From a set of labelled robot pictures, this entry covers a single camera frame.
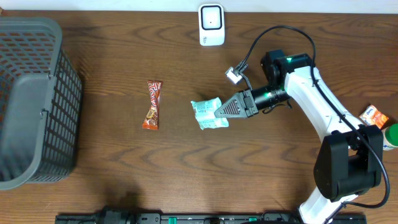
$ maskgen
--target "red candy wrapper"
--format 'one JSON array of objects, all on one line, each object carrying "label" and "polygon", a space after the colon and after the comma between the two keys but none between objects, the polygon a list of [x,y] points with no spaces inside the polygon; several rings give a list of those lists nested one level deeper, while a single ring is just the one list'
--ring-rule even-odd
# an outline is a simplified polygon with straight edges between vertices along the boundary
[{"label": "red candy wrapper", "polygon": [[159,100],[160,90],[162,89],[163,82],[160,81],[148,81],[148,89],[150,93],[150,103],[148,114],[142,124],[144,129],[159,129]]}]

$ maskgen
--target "orange snack packet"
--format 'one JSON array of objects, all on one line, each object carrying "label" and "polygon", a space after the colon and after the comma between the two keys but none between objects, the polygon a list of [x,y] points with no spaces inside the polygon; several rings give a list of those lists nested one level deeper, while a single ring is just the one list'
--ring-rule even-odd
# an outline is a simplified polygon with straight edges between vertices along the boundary
[{"label": "orange snack packet", "polygon": [[150,93],[150,108],[142,124],[144,129],[159,129],[159,100],[160,90],[162,89],[163,82],[159,81],[148,81],[148,89]]},{"label": "orange snack packet", "polygon": [[382,114],[375,106],[370,105],[365,112],[359,116],[367,125],[376,125],[380,129],[388,120],[388,117]]}]

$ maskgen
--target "wood grain surface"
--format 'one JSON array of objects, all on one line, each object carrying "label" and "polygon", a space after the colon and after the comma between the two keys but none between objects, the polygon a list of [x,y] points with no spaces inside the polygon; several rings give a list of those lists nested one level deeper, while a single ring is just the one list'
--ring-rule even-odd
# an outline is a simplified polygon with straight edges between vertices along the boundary
[{"label": "wood grain surface", "polygon": [[[164,213],[254,213],[293,210],[315,187],[320,148],[296,103],[271,114],[200,130],[190,101],[245,88],[224,72],[244,58],[264,29],[286,24],[310,34],[317,67],[354,115],[374,104],[398,119],[398,16],[364,14],[226,13],[226,40],[199,44],[191,12],[6,11],[50,17],[85,84],[77,168],[56,184],[0,192],[0,223],[53,223],[58,213],[90,213],[105,205]],[[311,52],[299,34],[265,35],[248,60],[255,88],[267,83],[260,59],[268,50]],[[162,80],[160,130],[141,128],[150,101],[147,80]],[[387,205],[364,212],[368,223],[396,223],[398,150],[384,153],[392,191]],[[356,201],[377,203],[384,184]]]}]

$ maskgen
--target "green lid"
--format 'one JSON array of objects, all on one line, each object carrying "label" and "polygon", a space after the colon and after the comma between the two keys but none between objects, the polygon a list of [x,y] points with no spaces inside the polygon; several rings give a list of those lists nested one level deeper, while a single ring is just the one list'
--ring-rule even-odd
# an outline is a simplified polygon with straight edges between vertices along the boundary
[{"label": "green lid", "polygon": [[393,124],[386,130],[386,139],[394,146],[398,146],[398,124]]}]

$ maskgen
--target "robotic arm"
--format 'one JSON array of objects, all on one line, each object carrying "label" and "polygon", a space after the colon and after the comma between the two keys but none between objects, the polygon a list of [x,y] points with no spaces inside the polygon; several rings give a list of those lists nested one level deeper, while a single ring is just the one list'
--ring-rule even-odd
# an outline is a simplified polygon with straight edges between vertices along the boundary
[{"label": "robotic arm", "polygon": [[[317,187],[298,210],[304,223],[322,224],[328,223],[343,203],[378,186],[381,168],[375,157],[369,156],[368,149],[361,144],[352,129],[341,121],[315,88],[310,71],[311,63],[307,54],[286,57],[281,50],[268,52],[261,60],[261,66],[269,85],[257,90],[251,88],[248,78],[243,75],[247,65],[241,66],[243,63],[240,63],[236,68],[230,68],[226,72],[227,77],[234,83],[244,78],[249,89],[233,95],[215,115],[219,118],[248,118],[258,114],[260,110],[269,113],[283,101],[287,101],[287,106],[291,107],[290,97],[300,105],[317,131],[322,146],[314,168]],[[316,67],[314,77],[326,97],[366,137],[382,159],[380,129],[375,126],[365,127],[344,108],[325,85]],[[357,154],[348,156],[349,149],[356,150]]]}]

